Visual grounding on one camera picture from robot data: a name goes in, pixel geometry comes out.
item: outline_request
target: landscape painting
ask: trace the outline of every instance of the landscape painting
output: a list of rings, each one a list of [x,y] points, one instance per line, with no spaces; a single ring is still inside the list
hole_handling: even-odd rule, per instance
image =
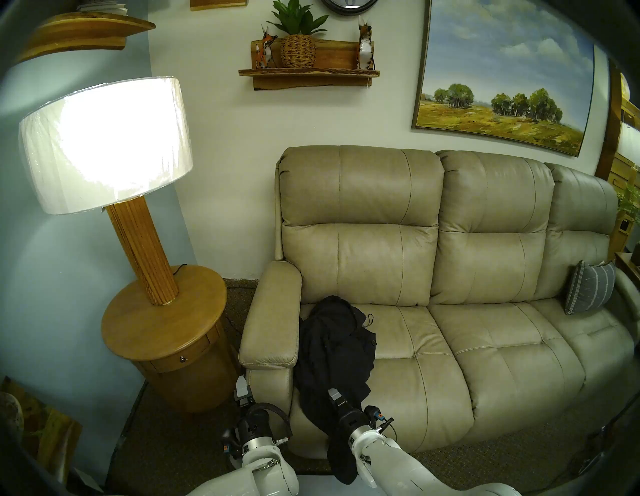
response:
[[[487,134],[578,156],[593,44],[528,0],[427,5],[414,128]]]

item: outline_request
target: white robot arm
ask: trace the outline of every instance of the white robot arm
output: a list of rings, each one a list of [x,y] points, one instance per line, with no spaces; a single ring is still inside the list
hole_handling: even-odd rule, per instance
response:
[[[387,420],[374,406],[368,406],[364,412],[353,408],[335,389],[330,389],[329,395],[338,411],[340,427],[350,433],[348,443],[358,475],[387,496],[520,496],[512,487],[499,483],[467,491],[450,488],[382,434],[393,418]],[[236,470],[205,482],[188,496],[296,496],[298,478],[278,448],[291,436],[288,416],[273,405],[255,403],[244,377],[236,384],[236,401],[241,419],[235,433],[228,429],[223,435],[225,452],[230,454]],[[284,439],[273,441],[267,410],[276,412],[285,421],[289,431]],[[379,427],[375,426],[377,420],[382,421]]]
[[[340,426],[351,432],[348,442],[356,459],[358,475],[387,496],[520,496],[514,488],[499,483],[484,484],[467,491],[450,488],[395,441],[382,435],[393,418],[387,420],[375,406],[368,406],[364,412],[357,410],[335,389],[330,389],[329,395],[338,409]],[[374,427],[375,419],[383,421],[380,427]]]

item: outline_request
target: side table drawer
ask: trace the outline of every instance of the side table drawer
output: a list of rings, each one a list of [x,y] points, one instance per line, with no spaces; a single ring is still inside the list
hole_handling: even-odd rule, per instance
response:
[[[202,356],[211,343],[205,334],[190,347],[180,350],[178,353],[166,356],[164,358],[158,358],[157,360],[151,360],[149,362],[154,368],[155,372],[171,372],[187,365],[191,365],[197,358]]]

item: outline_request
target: gray pillow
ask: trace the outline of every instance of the gray pillow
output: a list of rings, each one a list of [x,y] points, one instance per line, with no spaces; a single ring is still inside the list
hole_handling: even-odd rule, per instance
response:
[[[573,270],[571,284],[564,303],[567,315],[599,308],[609,301],[616,282],[615,263],[589,265],[580,260]]]

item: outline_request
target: floor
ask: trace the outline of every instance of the floor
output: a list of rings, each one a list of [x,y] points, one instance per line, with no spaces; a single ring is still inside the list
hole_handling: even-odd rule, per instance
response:
[[[253,297],[255,281],[227,280],[227,333],[236,346]],[[472,445],[455,445],[414,456],[441,481],[455,489],[489,482],[535,494],[573,479],[583,459],[587,436],[604,425],[640,390],[640,359],[610,387],[551,421]],[[197,415],[191,422],[173,413],[147,387],[114,455],[108,489],[128,496],[182,496],[230,470],[220,436],[237,420],[233,401]],[[620,424],[640,424],[633,408]],[[308,460],[283,450],[299,474],[327,474],[326,460]]]

